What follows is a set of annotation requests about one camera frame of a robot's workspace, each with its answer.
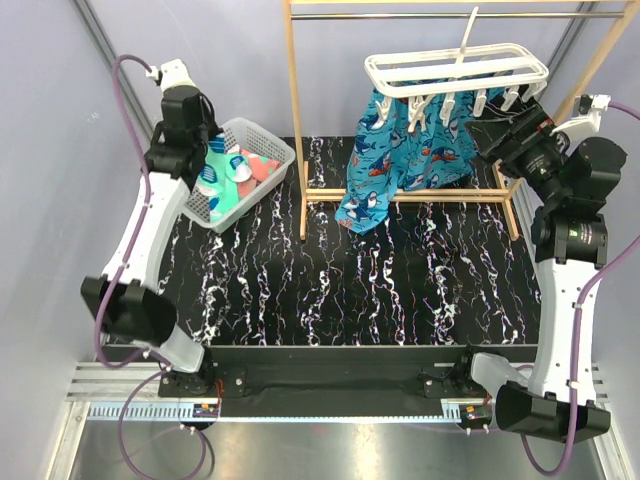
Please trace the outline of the pink sock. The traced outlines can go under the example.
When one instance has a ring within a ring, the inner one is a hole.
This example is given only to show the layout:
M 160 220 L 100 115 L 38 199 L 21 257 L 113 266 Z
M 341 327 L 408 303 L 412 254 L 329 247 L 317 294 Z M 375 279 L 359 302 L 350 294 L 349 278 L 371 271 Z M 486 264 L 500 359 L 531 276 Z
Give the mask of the pink sock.
M 237 186 L 237 195 L 240 202 L 244 201 L 250 194 L 252 194 L 256 188 L 260 185 L 260 182 L 251 177 L 246 181 L 239 182 Z
M 249 168 L 251 169 L 252 178 L 259 183 L 266 181 L 281 166 L 281 163 L 275 159 L 250 153 L 246 150 L 242 150 L 241 154 L 247 160 Z

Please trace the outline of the mint green sock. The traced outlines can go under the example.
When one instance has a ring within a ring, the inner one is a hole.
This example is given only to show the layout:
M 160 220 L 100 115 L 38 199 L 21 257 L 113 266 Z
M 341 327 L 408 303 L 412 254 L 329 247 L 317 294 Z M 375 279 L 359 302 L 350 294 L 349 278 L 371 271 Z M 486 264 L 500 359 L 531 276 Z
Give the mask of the mint green sock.
M 198 176 L 196 187 L 205 197 L 208 217 L 212 223 L 221 220 L 240 203 L 236 184 L 231 180 L 226 180 L 223 183 L 209 185 L 202 181 L 200 175 Z
M 251 169 L 238 145 L 226 150 L 226 137 L 218 134 L 209 141 L 209 151 L 205 158 L 200 178 L 205 184 L 213 185 L 231 180 L 234 183 L 251 178 Z

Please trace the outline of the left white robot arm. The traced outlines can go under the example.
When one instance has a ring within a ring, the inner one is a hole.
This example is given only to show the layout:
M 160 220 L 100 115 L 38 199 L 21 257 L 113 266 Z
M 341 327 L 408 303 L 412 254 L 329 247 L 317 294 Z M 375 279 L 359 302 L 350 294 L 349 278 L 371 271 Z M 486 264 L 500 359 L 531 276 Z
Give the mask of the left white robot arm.
M 81 296 L 94 317 L 95 347 L 103 336 L 132 344 L 182 372 L 181 384 L 203 396 L 214 388 L 216 372 L 204 364 L 203 347 L 179 326 L 175 306 L 158 288 L 165 247 L 205 166 L 216 123 L 195 86 L 166 89 L 161 112 L 121 241 L 101 275 L 83 280 Z

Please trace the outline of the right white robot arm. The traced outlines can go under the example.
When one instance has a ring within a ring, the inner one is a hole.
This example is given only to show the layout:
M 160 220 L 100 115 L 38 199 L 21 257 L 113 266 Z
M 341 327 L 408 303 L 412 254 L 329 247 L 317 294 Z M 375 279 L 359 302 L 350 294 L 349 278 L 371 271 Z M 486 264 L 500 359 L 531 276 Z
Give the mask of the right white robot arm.
M 596 405 L 591 373 L 595 300 L 608 251 L 601 211 L 627 154 L 598 136 L 585 116 L 556 126 L 537 103 L 465 128 L 481 159 L 526 181 L 542 203 L 531 225 L 541 316 L 529 374 L 499 354 L 473 350 L 454 371 L 455 387 L 470 397 L 489 393 L 503 431 L 566 445 L 602 435 L 611 416 Z

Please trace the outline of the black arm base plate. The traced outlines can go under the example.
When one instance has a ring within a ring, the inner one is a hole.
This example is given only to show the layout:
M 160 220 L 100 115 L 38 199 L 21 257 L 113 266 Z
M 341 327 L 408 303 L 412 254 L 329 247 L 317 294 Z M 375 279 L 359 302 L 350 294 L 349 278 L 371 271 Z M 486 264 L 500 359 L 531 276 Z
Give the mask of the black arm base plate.
M 455 416 L 491 396 L 465 386 L 462 346 L 212 347 L 202 378 L 166 374 L 166 399 L 221 399 L 224 419 L 335 421 Z

